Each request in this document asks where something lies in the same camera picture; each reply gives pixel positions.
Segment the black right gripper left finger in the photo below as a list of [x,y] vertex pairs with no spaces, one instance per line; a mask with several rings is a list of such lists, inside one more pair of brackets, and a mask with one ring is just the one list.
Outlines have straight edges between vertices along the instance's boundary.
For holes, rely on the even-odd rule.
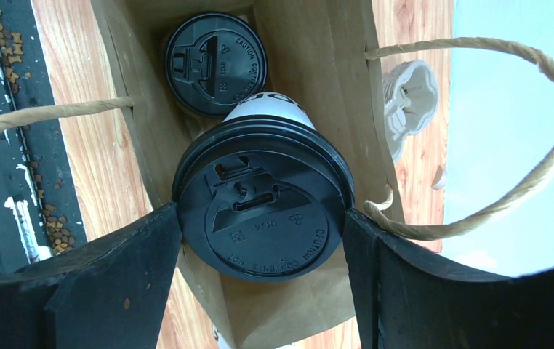
[[172,202],[0,274],[0,348],[156,347],[181,241]]

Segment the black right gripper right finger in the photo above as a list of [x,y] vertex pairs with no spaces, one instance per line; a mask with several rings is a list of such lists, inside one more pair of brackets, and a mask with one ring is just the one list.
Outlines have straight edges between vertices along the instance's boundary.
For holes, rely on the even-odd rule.
[[355,209],[343,246],[363,348],[554,348],[554,268],[517,278],[471,268]]

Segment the black coffee cup lid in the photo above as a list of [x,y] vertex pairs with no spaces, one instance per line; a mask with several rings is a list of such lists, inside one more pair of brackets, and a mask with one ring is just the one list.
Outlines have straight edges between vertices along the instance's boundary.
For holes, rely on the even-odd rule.
[[185,242],[207,265],[247,281],[277,282],[332,256],[355,188],[344,157],[316,130],[245,116],[191,143],[172,200]]

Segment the cardboard cup carrier stack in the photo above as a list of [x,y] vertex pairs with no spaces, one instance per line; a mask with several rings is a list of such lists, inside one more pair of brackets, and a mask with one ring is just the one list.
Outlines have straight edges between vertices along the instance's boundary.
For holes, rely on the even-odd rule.
[[394,163],[406,138],[419,134],[438,111],[438,82],[423,60],[400,63],[383,76],[385,137]]

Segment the white paper coffee cup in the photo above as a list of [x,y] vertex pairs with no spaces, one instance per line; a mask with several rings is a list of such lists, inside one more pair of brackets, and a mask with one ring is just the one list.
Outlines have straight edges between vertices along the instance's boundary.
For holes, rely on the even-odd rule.
[[250,95],[236,105],[223,121],[244,116],[276,116],[316,130],[302,106],[291,97],[278,92],[259,92]]

